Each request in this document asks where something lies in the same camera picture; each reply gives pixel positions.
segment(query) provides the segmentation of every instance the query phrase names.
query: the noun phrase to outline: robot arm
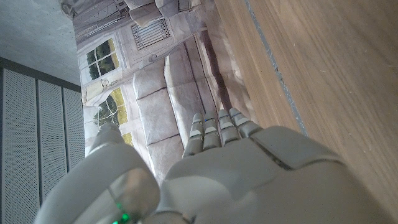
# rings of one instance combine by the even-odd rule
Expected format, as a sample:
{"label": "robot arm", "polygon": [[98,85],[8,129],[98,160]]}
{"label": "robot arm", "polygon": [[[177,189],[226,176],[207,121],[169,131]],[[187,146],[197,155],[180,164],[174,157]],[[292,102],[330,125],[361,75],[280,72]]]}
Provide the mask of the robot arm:
{"label": "robot arm", "polygon": [[333,151],[287,128],[262,129],[234,108],[194,116],[183,159],[160,190],[105,124],[35,222],[393,223]]}

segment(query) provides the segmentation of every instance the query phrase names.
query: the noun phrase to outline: window frame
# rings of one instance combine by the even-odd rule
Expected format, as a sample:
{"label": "window frame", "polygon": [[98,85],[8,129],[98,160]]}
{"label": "window frame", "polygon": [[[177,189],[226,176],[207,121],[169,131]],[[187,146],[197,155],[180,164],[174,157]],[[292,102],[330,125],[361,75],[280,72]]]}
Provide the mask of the window frame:
{"label": "window frame", "polygon": [[[98,60],[98,58],[97,58],[97,56],[95,54],[95,52],[96,52],[95,48],[99,47],[102,43],[106,42],[109,39],[113,40],[113,44],[114,44],[115,50],[113,52],[111,52],[110,54],[104,56],[102,59],[104,59],[106,57],[109,57],[110,55],[116,53],[116,57],[117,57],[117,59],[119,61],[119,67],[115,68],[114,70],[112,70],[110,72],[105,73],[104,75],[101,75],[101,72],[99,71],[100,68],[99,68],[99,65],[98,65],[98,62],[101,61],[101,60]],[[78,65],[79,65],[81,86],[89,86],[89,85],[92,85],[93,83],[98,82],[98,81],[102,82],[102,79],[104,79],[104,78],[106,78],[108,76],[111,76],[112,74],[121,72],[121,70],[126,68],[126,62],[124,61],[124,57],[123,57],[121,46],[120,46],[119,42],[120,42],[120,38],[119,38],[118,33],[117,32],[113,32],[112,34],[104,35],[102,38],[97,39],[97,41],[93,42],[92,44],[88,44],[88,45],[84,46],[81,50],[78,51]],[[88,65],[84,65],[84,66],[81,65],[80,64],[80,58],[82,56],[86,56],[88,53],[90,53],[93,50],[94,50],[94,55],[95,55],[95,59],[96,59],[95,62],[90,63]],[[94,80],[90,80],[90,81],[88,81],[86,83],[83,83],[81,71],[83,71],[83,69],[89,68],[94,63],[97,66],[99,77],[94,79]]]}

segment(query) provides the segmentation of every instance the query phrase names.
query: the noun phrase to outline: glass pane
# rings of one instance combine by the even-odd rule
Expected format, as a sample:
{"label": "glass pane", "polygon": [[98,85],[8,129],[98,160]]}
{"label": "glass pane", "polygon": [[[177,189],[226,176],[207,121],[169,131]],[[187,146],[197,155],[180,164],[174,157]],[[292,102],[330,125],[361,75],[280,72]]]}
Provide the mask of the glass pane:
{"label": "glass pane", "polygon": [[132,137],[131,137],[131,133],[127,133],[127,134],[123,134],[122,138],[124,140],[124,142],[126,144],[129,144],[130,146],[132,146]]}
{"label": "glass pane", "polygon": [[94,50],[92,50],[91,52],[87,53],[87,63],[91,64],[93,62],[95,62]]}
{"label": "glass pane", "polygon": [[120,88],[117,88],[115,90],[113,90],[111,92],[111,96],[113,97],[113,99],[116,102],[117,106],[121,106],[124,105],[124,100],[123,100],[123,96],[122,96],[122,91]]}
{"label": "glass pane", "polygon": [[111,52],[114,52],[114,44],[112,39],[103,42],[101,45],[95,48],[97,59],[101,59],[110,54]]}
{"label": "glass pane", "polygon": [[116,54],[112,54],[98,62],[99,70],[101,71],[101,75],[104,75],[115,68],[119,67],[119,61]]}
{"label": "glass pane", "polygon": [[81,70],[80,76],[81,76],[81,84],[82,85],[100,77],[100,74],[98,73],[98,69],[97,69],[97,64],[93,64],[93,65]]}
{"label": "glass pane", "polygon": [[79,66],[80,69],[87,67],[89,64],[95,62],[95,56],[94,56],[94,50],[92,50],[91,52],[82,55],[79,58]]}
{"label": "glass pane", "polygon": [[118,107],[118,120],[119,124],[124,124],[127,122],[127,111],[124,105]]}
{"label": "glass pane", "polygon": [[98,73],[97,64],[90,65],[88,67],[88,73],[90,74],[91,80],[99,78],[100,74]]}
{"label": "glass pane", "polygon": [[98,109],[98,125],[101,126],[105,123],[114,123],[119,126],[118,121],[118,107],[112,96],[109,95],[106,101],[99,105]]}

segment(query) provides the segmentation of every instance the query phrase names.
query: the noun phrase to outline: sofa cushion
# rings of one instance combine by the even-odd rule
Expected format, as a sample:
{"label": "sofa cushion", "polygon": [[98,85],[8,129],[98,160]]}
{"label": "sofa cushion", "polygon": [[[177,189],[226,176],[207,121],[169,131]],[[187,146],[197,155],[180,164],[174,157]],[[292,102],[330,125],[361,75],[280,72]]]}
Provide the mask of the sofa cushion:
{"label": "sofa cushion", "polygon": [[141,99],[166,87],[164,79],[164,58],[138,70],[132,79],[137,99]]}

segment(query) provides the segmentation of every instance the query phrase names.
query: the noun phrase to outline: air vent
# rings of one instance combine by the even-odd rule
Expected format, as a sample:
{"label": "air vent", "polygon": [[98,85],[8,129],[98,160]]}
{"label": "air vent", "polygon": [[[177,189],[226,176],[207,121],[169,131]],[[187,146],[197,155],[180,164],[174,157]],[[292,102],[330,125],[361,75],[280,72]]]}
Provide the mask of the air vent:
{"label": "air vent", "polygon": [[131,29],[138,50],[170,37],[170,32],[164,19],[155,21],[145,28],[134,25]]}

